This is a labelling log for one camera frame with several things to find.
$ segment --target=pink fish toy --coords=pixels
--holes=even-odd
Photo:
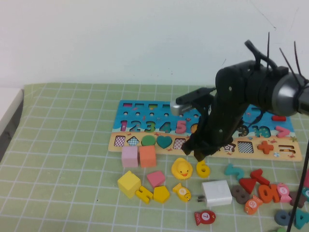
[[[277,185],[278,194],[281,196],[280,202],[290,202],[291,197],[289,196],[289,188],[284,183],[279,183]]]

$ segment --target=pink cube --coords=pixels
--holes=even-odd
[[[165,181],[165,176],[161,171],[156,171],[147,175],[147,179],[153,188],[162,185]]]
[[[137,146],[123,146],[121,154],[122,166],[124,168],[136,168],[138,163]]]

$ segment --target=orange plus sign piece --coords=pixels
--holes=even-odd
[[[270,151],[274,150],[273,145],[269,145],[267,141],[262,141],[262,144],[257,146],[257,149],[262,150],[264,154],[269,154]]]

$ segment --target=orange cube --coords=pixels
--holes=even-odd
[[[140,166],[142,168],[149,168],[156,166],[155,147],[152,146],[140,146]]]

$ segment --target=blue puzzle section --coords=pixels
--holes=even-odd
[[[121,100],[117,110],[113,130],[120,131],[121,127],[126,124],[125,131],[153,131],[172,132],[176,130],[179,120],[186,121],[186,133],[191,133],[191,127],[198,123],[200,113],[194,109],[186,112],[181,116],[174,116],[170,111],[169,101],[128,101]],[[250,122],[254,121],[260,115],[260,110],[250,105],[243,115],[244,130],[243,136],[254,132],[255,136],[270,137],[270,132],[275,130],[276,126],[289,129],[294,132],[291,119],[286,118],[285,122],[272,121],[273,114],[265,113],[260,122],[246,128]]]

